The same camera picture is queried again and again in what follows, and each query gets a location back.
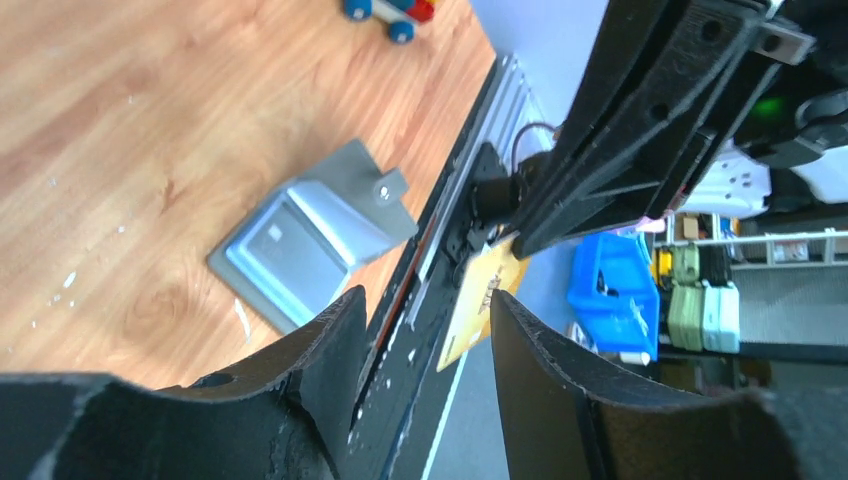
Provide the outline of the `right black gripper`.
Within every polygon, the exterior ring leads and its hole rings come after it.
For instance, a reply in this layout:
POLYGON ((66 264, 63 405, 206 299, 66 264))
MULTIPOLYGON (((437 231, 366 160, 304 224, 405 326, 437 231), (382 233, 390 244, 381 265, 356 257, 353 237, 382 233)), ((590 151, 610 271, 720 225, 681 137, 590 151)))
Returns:
POLYGON ((847 3, 782 1, 772 23, 758 54, 752 1, 610 2, 561 134, 512 218, 513 254, 676 209, 733 135, 772 168, 846 146, 847 3), (794 64, 762 55, 802 36, 812 43, 794 64))

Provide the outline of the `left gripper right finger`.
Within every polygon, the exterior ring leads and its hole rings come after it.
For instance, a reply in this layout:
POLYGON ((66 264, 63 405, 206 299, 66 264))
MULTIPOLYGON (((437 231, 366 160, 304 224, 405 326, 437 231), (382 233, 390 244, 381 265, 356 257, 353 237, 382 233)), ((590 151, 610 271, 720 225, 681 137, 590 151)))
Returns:
POLYGON ((710 397, 655 382, 549 328, 509 292, 491 342, 514 479, 843 479, 843 388, 710 397))

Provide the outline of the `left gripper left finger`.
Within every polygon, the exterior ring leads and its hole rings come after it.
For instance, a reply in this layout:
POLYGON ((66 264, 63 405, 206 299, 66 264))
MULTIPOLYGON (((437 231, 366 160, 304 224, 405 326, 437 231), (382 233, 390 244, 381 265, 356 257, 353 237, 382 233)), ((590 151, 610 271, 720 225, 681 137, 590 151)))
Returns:
POLYGON ((305 326, 188 387, 5 374, 5 479, 338 479, 366 342, 354 287, 305 326))

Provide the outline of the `grey card holder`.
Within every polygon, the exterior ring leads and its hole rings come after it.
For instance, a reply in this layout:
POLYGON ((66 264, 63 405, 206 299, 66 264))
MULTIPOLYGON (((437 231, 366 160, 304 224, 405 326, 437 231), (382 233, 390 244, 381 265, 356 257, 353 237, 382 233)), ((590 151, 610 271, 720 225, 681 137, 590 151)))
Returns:
POLYGON ((412 238, 399 169, 382 171, 353 139, 261 200, 210 252, 210 269, 274 329, 289 334, 352 274, 412 238))

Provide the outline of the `yellow credit card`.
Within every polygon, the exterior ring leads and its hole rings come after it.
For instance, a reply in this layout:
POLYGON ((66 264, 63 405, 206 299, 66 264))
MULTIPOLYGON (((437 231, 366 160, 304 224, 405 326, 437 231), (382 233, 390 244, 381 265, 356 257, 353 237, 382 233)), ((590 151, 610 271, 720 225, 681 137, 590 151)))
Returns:
POLYGON ((529 265, 518 260, 511 248, 516 233, 486 246, 467 262, 453 308, 436 371, 456 362, 469 349, 489 337, 490 306, 495 290, 516 294, 529 265))

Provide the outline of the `grey credit card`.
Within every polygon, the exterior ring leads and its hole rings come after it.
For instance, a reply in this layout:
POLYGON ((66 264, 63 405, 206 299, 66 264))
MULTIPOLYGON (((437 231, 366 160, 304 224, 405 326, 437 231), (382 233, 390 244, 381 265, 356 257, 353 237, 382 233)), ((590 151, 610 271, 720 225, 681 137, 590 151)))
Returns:
POLYGON ((326 308, 348 279, 346 266, 287 196, 251 217, 225 255, 297 325, 326 308))

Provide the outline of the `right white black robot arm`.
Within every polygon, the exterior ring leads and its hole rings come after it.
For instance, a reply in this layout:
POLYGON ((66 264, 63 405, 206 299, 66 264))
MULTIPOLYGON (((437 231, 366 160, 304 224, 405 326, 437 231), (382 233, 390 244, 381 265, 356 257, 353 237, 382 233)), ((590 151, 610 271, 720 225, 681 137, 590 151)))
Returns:
POLYGON ((512 251, 675 209, 846 219, 845 2, 607 5, 554 148, 521 168, 512 251))

